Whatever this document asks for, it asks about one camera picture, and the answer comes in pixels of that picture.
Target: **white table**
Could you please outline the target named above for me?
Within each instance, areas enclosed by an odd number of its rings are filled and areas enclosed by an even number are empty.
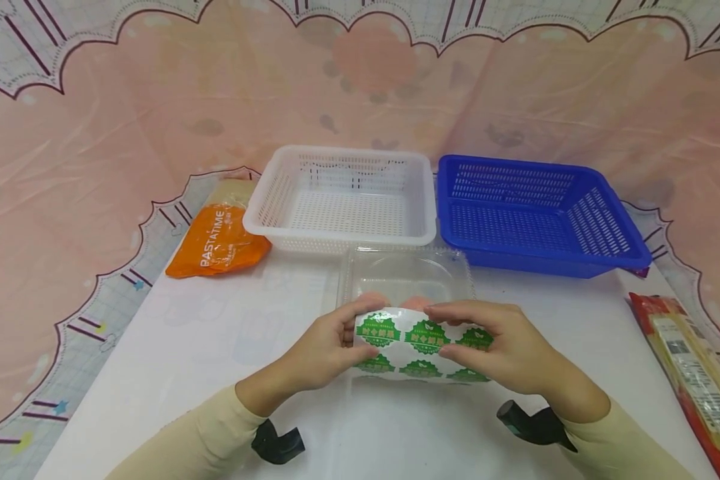
[[[103,479],[162,426],[282,354],[335,305],[338,261],[274,253],[249,273],[159,278],[37,480]],[[477,297],[518,303],[542,334],[607,390],[700,480],[716,479],[662,369],[634,322],[629,290],[671,294],[612,272],[592,280],[474,269]],[[496,384],[421,385],[339,379],[273,416],[298,426],[307,451],[288,465],[255,456],[235,479],[578,479],[556,447],[516,439],[495,418]]]

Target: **finger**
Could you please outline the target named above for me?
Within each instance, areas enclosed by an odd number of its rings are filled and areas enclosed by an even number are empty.
[[[357,315],[362,315],[385,307],[384,300],[376,298],[357,299],[354,302],[342,305],[333,312],[326,315],[331,320],[338,319],[342,323],[354,320]]]
[[[372,359],[379,354],[379,349],[373,345],[356,345],[355,347],[341,349],[340,367],[344,371],[354,367],[360,362]]]
[[[348,343],[350,345],[352,344],[352,340],[354,340],[354,338],[355,338],[355,330],[354,329],[349,329],[349,330],[345,329],[344,333],[341,334],[341,342]]]
[[[444,345],[440,348],[440,357],[453,360],[454,362],[466,367],[468,369],[475,370],[475,372],[482,373],[488,378],[492,378],[491,375],[491,354],[482,352],[481,350],[471,349],[464,345]]]
[[[490,333],[497,333],[508,315],[519,312],[516,305],[460,300],[458,302],[438,303],[424,308],[432,322],[448,322],[450,325],[475,323],[485,327]]]

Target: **clear plastic container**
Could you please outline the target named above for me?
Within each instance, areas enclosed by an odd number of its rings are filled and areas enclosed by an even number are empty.
[[[475,298],[465,254],[439,247],[350,249],[341,264],[337,307],[368,292],[384,294],[392,307],[415,296],[433,303]]]

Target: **person's right hand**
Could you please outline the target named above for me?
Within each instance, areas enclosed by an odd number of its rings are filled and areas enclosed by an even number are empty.
[[[602,419],[611,400],[586,374],[552,348],[517,305],[461,300],[424,308],[430,320],[474,323],[493,337],[487,352],[448,344],[440,356],[482,373],[513,392],[542,395],[562,418],[574,423]]]
[[[487,352],[444,345],[441,357],[482,373],[517,393],[543,395],[556,381],[568,360],[552,348],[517,305],[462,300],[426,307],[432,322],[450,325],[474,323],[493,337]]]

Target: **pasta package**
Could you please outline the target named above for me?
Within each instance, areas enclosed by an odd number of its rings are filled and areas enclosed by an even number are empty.
[[[664,368],[695,436],[720,478],[720,362],[671,297],[630,293],[635,317]]]
[[[189,226],[179,251],[166,268],[173,278],[217,275],[260,262],[272,244],[243,228],[243,214],[254,181],[224,179]]]

